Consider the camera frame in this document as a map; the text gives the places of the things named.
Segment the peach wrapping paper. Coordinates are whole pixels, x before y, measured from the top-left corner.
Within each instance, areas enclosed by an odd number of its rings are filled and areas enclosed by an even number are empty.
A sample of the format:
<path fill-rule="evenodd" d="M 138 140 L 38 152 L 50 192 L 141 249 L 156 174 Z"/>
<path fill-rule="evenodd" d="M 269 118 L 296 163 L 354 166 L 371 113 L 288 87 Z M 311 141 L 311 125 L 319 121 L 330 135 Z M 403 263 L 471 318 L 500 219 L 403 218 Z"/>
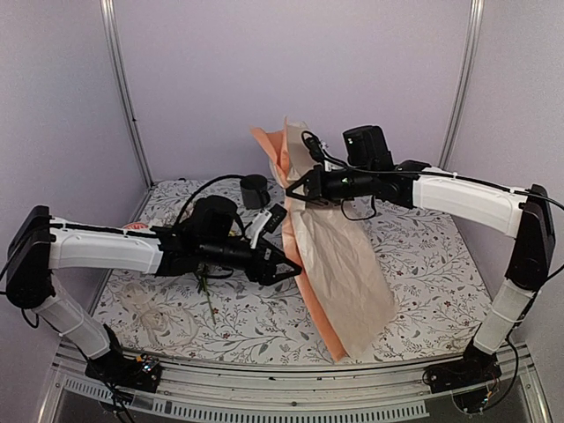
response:
<path fill-rule="evenodd" d="M 397 314 L 393 292 L 361 225 L 334 205 L 286 196 L 286 256 L 302 268 L 295 281 L 332 359 L 361 360 Z"/>

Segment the white purple flower bunch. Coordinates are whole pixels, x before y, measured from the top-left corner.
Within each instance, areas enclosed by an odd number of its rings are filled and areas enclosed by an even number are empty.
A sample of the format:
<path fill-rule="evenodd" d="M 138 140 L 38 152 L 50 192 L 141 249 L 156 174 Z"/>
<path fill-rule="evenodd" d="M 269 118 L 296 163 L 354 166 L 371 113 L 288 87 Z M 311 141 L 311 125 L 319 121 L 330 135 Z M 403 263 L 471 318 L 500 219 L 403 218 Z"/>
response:
<path fill-rule="evenodd" d="M 151 230 L 158 235 L 162 258 L 155 275 L 182 276 L 192 274 L 197 281 L 197 292 L 205 295 L 213 324 L 217 323 L 215 315 L 218 311 L 213 307 L 210 295 L 210 281 L 229 278 L 234 273 L 234 263 L 228 253 L 220 252 L 213 258 L 211 249 L 230 246 L 230 241 L 238 243 L 243 238 L 233 235 L 234 221 L 228 218 L 204 220 L 188 218 L 180 224 L 172 226 L 152 226 Z"/>

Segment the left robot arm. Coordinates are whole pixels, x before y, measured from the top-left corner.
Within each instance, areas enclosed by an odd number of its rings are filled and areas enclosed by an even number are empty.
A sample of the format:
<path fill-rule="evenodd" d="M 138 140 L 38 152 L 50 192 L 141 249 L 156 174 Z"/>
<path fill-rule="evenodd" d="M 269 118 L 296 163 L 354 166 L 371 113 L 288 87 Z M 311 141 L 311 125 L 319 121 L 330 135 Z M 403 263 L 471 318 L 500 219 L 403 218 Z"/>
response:
<path fill-rule="evenodd" d="M 21 310 L 31 310 L 73 342 L 111 382 L 124 382 L 131 365 L 109 331 L 93 320 L 66 291 L 53 272 L 66 268 L 138 271 L 158 277 L 197 272 L 203 265 L 241 270 L 261 286 L 273 286 L 301 274 L 301 267 L 271 242 L 285 218 L 281 207 L 259 213 L 250 233 L 234 236 L 240 222 L 233 207 L 201 201 L 182 222 L 171 227 L 129 230 L 91 226 L 51 216 L 36 206 L 12 239 L 1 276 L 4 294 Z"/>

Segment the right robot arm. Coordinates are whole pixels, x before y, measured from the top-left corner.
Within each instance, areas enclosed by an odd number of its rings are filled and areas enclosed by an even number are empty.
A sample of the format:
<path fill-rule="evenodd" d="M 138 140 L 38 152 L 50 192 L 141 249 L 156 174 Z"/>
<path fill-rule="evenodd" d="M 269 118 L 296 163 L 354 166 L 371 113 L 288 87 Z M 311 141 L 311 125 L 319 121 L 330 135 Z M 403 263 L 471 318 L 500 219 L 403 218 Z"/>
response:
<path fill-rule="evenodd" d="M 514 240 L 504 280 L 490 311 L 457 362 L 456 377 L 473 384 L 490 368 L 494 355 L 525 318 L 550 270 L 555 248 L 551 205 L 545 189 L 510 188 L 458 176 L 407 160 L 386 170 L 348 167 L 327 171 L 315 165 L 286 188 L 286 194 L 314 204 L 338 204 L 374 197 L 406 209 L 443 212 L 490 227 Z"/>

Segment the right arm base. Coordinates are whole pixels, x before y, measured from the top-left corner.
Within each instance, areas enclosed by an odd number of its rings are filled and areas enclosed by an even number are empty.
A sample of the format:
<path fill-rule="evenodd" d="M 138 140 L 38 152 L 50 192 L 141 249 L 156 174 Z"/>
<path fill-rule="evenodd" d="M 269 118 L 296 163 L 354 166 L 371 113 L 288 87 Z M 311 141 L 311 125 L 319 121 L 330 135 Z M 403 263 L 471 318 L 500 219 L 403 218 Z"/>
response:
<path fill-rule="evenodd" d="M 477 386 L 453 396 L 459 411 L 477 414 L 486 409 L 497 392 L 500 376 L 496 353 L 487 354 L 468 345 L 460 359 L 426 367 L 421 380 L 434 394 Z"/>

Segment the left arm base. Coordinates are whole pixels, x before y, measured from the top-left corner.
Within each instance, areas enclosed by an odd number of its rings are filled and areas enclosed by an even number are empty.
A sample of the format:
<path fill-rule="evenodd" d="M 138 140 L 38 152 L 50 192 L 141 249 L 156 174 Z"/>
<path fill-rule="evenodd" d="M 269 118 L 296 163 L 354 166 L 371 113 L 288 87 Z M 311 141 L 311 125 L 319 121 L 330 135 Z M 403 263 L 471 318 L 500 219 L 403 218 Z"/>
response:
<path fill-rule="evenodd" d="M 106 324 L 103 328 L 108 334 L 109 351 L 88 359 L 85 375 L 108 385 L 155 393 L 162 375 L 160 361 L 146 353 L 135 359 L 126 357 L 116 334 Z"/>

